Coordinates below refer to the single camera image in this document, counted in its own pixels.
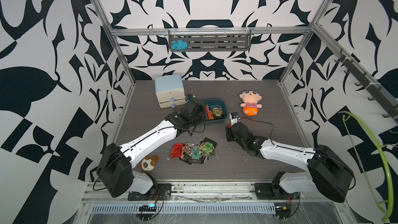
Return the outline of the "green pattern tea bag pile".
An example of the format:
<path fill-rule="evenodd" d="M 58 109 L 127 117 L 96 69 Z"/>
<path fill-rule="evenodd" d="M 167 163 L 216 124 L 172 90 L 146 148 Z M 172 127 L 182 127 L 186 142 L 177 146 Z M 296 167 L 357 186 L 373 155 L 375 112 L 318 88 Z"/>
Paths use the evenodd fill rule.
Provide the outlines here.
<path fill-rule="evenodd" d="M 182 147 L 181 161 L 187 164 L 205 164 L 209 157 L 215 156 L 218 143 L 205 138 L 200 143 L 186 143 Z"/>

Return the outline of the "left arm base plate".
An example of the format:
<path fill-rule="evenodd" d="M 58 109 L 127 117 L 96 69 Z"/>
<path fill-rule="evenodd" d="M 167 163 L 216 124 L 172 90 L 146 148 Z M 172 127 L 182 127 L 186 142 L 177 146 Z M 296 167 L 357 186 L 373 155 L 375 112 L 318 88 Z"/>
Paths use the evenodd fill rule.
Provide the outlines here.
<path fill-rule="evenodd" d="M 159 200 L 162 197 L 163 200 L 167 201 L 170 199 L 171 193 L 172 184 L 161 183 L 152 186 L 150 190 L 145 194 L 130 191 L 127 199 L 129 201 L 155 201 L 156 199 Z"/>

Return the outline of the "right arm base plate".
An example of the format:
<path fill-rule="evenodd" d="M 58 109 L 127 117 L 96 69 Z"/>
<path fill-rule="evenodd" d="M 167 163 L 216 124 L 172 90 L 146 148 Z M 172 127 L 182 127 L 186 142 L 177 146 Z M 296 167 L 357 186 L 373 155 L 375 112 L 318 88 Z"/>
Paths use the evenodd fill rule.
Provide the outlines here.
<path fill-rule="evenodd" d="M 254 187 L 258 200 L 295 200 L 300 198 L 298 192 L 287 193 L 279 183 L 255 183 Z"/>

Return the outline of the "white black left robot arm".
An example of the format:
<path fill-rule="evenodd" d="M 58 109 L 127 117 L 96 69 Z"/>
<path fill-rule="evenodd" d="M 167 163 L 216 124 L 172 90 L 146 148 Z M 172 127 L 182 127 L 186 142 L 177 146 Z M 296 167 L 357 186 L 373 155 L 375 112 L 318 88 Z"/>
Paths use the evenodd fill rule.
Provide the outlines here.
<path fill-rule="evenodd" d="M 205 104 L 190 94 L 184 108 L 168 114 L 150 131 L 120 146 L 114 143 L 108 145 L 96 170 L 98 179 L 113 198 L 127 191 L 147 194 L 156 181 L 152 176 L 137 172 L 134 168 L 161 145 L 185 132 L 197 132 L 195 127 L 206 120 Z"/>

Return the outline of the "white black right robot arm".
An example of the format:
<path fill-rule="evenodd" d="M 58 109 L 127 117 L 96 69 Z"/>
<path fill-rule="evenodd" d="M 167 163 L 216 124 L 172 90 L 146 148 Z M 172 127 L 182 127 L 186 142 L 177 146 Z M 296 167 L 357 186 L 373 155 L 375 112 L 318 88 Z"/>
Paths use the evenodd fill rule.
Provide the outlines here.
<path fill-rule="evenodd" d="M 354 173 L 327 146 L 304 148 L 286 145 L 270 138 L 255 136 L 241 122 L 226 126 L 228 142 L 237 143 L 247 154 L 297 167 L 300 173 L 281 172 L 274 178 L 274 188 L 292 194 L 319 192 L 338 203 L 346 200 Z"/>

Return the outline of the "red square tea bag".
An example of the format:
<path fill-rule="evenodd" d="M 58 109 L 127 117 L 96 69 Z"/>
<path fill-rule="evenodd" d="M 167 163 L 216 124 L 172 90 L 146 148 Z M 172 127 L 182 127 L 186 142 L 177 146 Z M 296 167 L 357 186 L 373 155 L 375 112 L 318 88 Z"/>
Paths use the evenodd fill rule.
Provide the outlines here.
<path fill-rule="evenodd" d="M 208 105 L 205 105 L 205 111 L 208 120 L 214 120 L 214 115 Z"/>

